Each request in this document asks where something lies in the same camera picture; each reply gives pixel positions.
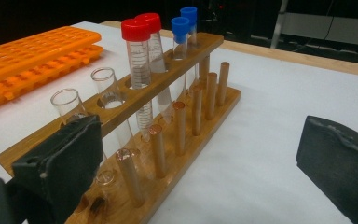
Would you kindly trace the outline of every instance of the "empty test tube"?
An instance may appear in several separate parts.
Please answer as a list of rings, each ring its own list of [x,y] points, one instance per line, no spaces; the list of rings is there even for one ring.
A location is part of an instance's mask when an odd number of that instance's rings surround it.
[[[95,180],[107,201],[111,200],[113,196],[113,183],[115,183],[116,179],[117,171],[113,168],[113,164],[107,159],[104,153]]]
[[[124,20],[121,23],[121,35],[127,43],[132,88],[144,88],[151,82],[147,43],[150,39],[149,24],[146,21],[136,19]],[[151,101],[136,112],[136,118],[143,139],[146,142],[149,141],[148,128],[153,122]]]
[[[100,107],[111,109],[123,104],[124,99],[121,96],[121,92],[117,84],[115,70],[113,68],[97,68],[91,73],[91,78],[98,89],[98,104],[100,104]],[[118,139],[120,148],[128,148],[132,155],[137,155],[140,153],[139,149],[136,147],[132,135],[132,130],[127,119],[115,128],[114,133]]]
[[[59,112],[63,124],[84,118],[88,115],[79,93],[75,89],[57,91],[51,96],[50,101]]]
[[[159,31],[161,30],[161,20],[157,13],[144,13],[135,17],[138,20],[144,20],[150,27],[150,39],[149,44],[149,64],[150,70],[153,73],[165,73],[165,61],[161,45],[161,36]],[[164,89],[157,95],[158,110],[165,122],[171,123],[172,117],[172,99],[170,87]]]

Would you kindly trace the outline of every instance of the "wooden table edge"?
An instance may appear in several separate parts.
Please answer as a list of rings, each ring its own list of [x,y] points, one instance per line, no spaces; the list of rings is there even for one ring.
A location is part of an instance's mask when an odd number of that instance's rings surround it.
[[[120,28],[120,21],[104,21],[101,25]],[[172,31],[161,30],[161,36],[172,38]],[[320,67],[333,71],[358,75],[358,63],[345,62],[341,60],[322,58],[307,54],[295,53],[280,49],[269,49],[243,43],[225,40],[220,46],[222,49],[230,49],[237,52],[253,54],[262,57],[282,60],[290,63],[300,63],[308,66]]]

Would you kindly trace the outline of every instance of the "wooden rack top bar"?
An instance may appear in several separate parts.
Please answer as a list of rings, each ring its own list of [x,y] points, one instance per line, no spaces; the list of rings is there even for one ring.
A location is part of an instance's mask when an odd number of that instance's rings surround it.
[[[92,96],[84,103],[89,113],[98,114],[100,116],[103,136],[112,132],[118,124],[129,118],[145,103],[153,99],[179,78],[179,76],[200,62],[223,43],[223,37],[220,35],[198,33],[197,39],[199,44],[196,48],[190,48],[188,50],[186,59],[174,61],[172,59],[172,50],[165,52],[164,57],[168,71],[161,74],[152,74],[152,82],[148,87],[140,90],[130,89],[130,75],[119,80],[118,86],[126,99],[123,105],[113,109],[103,109],[98,106],[98,95]],[[11,164],[53,133],[57,132],[61,125],[61,119],[57,118],[2,152],[0,154],[0,164],[2,167],[4,167],[10,175],[13,175]]]

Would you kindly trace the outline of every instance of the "red cap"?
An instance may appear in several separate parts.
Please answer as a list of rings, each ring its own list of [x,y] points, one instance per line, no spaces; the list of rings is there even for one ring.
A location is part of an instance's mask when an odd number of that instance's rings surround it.
[[[150,39],[150,27],[146,21],[127,19],[121,22],[121,36],[127,41],[146,41]]]
[[[159,14],[157,13],[144,13],[136,16],[135,19],[147,21],[150,26],[150,33],[152,34],[161,30],[161,20],[159,19]]]

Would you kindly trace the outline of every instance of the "tube cap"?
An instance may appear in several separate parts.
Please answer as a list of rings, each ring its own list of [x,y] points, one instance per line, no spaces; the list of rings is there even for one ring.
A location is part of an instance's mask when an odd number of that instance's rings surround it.
[[[190,26],[197,22],[197,8],[196,7],[182,7],[180,9],[181,17],[186,17],[190,20]]]
[[[174,40],[178,44],[185,43],[187,39],[187,33],[190,31],[190,20],[185,17],[175,17],[171,20],[172,32]]]
[[[190,20],[185,17],[175,17],[171,20],[174,35],[185,35],[190,31]]]
[[[161,30],[161,20],[159,18],[159,14],[157,13],[154,12],[144,13],[136,16],[135,19],[147,21],[147,23],[149,23],[150,26],[151,34],[159,32],[159,30]]]
[[[121,36],[127,41],[141,42],[150,39],[150,27],[146,21],[127,19],[121,23]]]

